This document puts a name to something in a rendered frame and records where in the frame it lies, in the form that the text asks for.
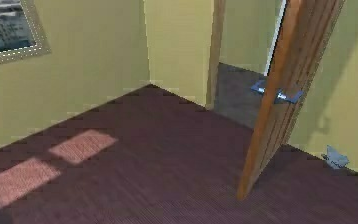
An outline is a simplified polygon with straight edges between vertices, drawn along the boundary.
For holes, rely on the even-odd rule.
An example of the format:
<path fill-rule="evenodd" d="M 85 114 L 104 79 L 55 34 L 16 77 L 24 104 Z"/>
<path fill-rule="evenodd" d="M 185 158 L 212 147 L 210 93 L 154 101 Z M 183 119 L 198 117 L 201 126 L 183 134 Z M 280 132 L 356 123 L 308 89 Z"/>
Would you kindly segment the grey crumpled cloth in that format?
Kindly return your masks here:
<path fill-rule="evenodd" d="M 350 163 L 346 155 L 341 154 L 334 147 L 328 145 L 326 153 L 322 155 L 326 163 L 333 169 L 341 169 Z"/>

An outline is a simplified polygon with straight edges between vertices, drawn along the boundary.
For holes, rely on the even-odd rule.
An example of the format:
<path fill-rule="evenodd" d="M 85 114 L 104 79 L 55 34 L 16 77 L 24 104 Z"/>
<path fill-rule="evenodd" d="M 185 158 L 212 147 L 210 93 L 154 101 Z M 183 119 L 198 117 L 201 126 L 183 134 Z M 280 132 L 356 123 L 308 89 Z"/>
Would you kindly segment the brown wooden room door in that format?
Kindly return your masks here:
<path fill-rule="evenodd" d="M 277 150 L 288 142 L 345 0 L 286 0 L 267 78 L 266 91 L 249 144 L 237 198 L 247 197 Z M 296 104 L 275 104 L 277 91 Z"/>

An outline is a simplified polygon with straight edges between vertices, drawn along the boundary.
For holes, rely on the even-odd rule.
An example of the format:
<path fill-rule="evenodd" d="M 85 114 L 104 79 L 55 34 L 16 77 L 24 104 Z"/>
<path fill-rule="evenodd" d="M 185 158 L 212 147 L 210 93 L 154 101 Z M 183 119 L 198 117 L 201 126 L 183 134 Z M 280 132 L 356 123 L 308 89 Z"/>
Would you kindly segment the brown wooden door frame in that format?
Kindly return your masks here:
<path fill-rule="evenodd" d="M 226 0 L 213 0 L 213 6 L 214 10 L 212 19 L 210 57 L 205 104 L 205 108 L 208 110 L 212 110 L 214 108 L 216 97 L 218 66 L 220 62 L 220 51 L 222 43 Z"/>

